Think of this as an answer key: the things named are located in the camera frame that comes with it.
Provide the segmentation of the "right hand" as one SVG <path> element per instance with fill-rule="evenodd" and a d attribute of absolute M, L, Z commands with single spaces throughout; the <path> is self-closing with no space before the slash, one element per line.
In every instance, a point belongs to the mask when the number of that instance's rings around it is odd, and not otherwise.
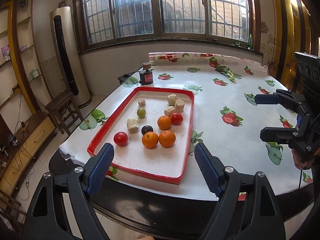
<path fill-rule="evenodd" d="M 307 170 L 307 169 L 311 168 L 311 166 L 315 160 L 315 156 L 319 155 L 319 153 L 320 153 L 320 149 L 317 150 L 317 152 L 314 154 L 314 157 L 312 159 L 310 159 L 308 162 L 304 162 L 304 163 L 300 161 L 300 156 L 296 150 L 292 149 L 291 153 L 292 153 L 293 162 L 294 162 L 295 167 L 299 170 Z"/>

